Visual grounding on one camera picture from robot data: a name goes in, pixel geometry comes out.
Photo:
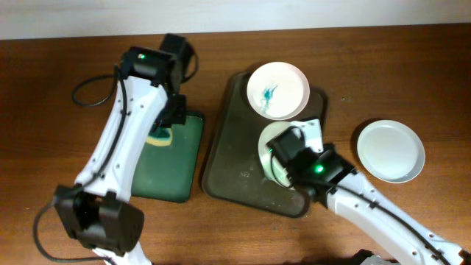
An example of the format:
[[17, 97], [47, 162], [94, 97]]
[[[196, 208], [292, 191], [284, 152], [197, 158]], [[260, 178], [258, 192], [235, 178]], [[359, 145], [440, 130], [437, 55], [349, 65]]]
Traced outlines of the green and yellow sponge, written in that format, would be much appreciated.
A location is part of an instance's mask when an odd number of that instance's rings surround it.
[[173, 141], [173, 132], [170, 127], [159, 127], [151, 131], [147, 138], [146, 143], [152, 146], [170, 146]]

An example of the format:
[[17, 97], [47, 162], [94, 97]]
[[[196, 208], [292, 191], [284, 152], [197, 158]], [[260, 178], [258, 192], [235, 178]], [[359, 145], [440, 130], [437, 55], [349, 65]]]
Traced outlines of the white plate green stain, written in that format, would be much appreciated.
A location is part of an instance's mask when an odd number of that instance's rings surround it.
[[[266, 179], [273, 181], [274, 183], [284, 188], [293, 190], [289, 175], [284, 166], [272, 155], [272, 150], [266, 145], [270, 140], [276, 138], [279, 134], [287, 130], [289, 127], [296, 127], [294, 134], [301, 141], [304, 134], [301, 132], [301, 128], [305, 126], [303, 121], [276, 121], [267, 125], [259, 139], [258, 139], [258, 155], [260, 162], [266, 176]], [[288, 147], [289, 158], [294, 158], [298, 152], [305, 148], [304, 141], [300, 144], [292, 144]]]

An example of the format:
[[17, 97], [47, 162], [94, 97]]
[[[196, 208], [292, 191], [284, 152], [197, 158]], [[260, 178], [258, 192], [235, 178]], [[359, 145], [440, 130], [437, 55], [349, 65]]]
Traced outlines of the pale grey-blue plate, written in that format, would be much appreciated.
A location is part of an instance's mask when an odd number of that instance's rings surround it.
[[374, 121], [356, 141], [358, 158], [374, 177], [388, 183], [413, 180], [425, 166], [425, 148], [419, 136], [393, 120]]

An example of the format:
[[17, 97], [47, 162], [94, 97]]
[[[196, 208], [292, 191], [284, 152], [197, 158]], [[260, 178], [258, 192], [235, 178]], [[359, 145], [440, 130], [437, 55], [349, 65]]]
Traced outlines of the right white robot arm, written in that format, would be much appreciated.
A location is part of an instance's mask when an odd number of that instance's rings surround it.
[[312, 121], [292, 122], [266, 142], [287, 172], [289, 188], [304, 188], [336, 215], [364, 231], [399, 264], [469, 264], [470, 253], [432, 233], [389, 201], [364, 174], [324, 144]]

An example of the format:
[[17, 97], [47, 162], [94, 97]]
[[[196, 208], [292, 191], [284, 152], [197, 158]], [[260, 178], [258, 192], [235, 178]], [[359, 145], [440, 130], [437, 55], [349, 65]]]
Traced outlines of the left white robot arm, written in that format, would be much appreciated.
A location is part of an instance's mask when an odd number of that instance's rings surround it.
[[183, 36], [167, 34], [159, 49], [132, 46], [113, 67], [116, 99], [99, 142], [74, 185], [58, 186], [48, 205], [92, 260], [149, 264], [139, 243], [144, 213], [130, 204], [134, 172], [151, 130], [184, 123], [180, 86], [197, 60]]

